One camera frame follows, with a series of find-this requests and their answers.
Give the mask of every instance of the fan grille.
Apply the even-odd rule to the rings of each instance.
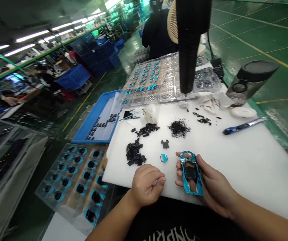
[[[178,29],[176,20],[176,1],[172,2],[170,11],[167,16],[167,32],[170,39],[178,44]]]

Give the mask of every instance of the blue utility knife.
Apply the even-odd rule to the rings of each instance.
[[[249,121],[249,122],[246,122],[244,124],[241,124],[239,126],[235,126],[235,127],[228,127],[226,129],[223,130],[223,134],[224,135],[230,135],[230,134],[233,134],[235,132],[238,132],[238,131],[241,131],[241,130],[244,130],[246,128],[249,128],[251,126],[255,126],[256,124],[259,124],[263,121],[266,121],[267,118],[266,117],[262,117],[262,118],[258,118],[258,119],[255,119],[255,120],[252,120],[252,121]]]

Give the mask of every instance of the left hand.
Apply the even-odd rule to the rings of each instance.
[[[135,172],[130,197],[139,207],[151,205],[160,197],[165,181],[165,174],[157,167],[145,164]]]

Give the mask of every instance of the white rag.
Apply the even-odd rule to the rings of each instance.
[[[202,92],[200,93],[200,99],[198,101],[206,111],[213,114],[217,114],[219,109],[222,110],[234,104],[234,101],[227,97],[223,92]]]

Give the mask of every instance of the black shirt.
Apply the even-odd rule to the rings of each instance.
[[[169,9],[163,9],[153,13],[145,23],[142,35],[142,45],[150,46],[150,59],[178,51],[167,32],[167,16]]]
[[[127,241],[246,240],[231,220],[205,206],[160,197],[136,215]]]

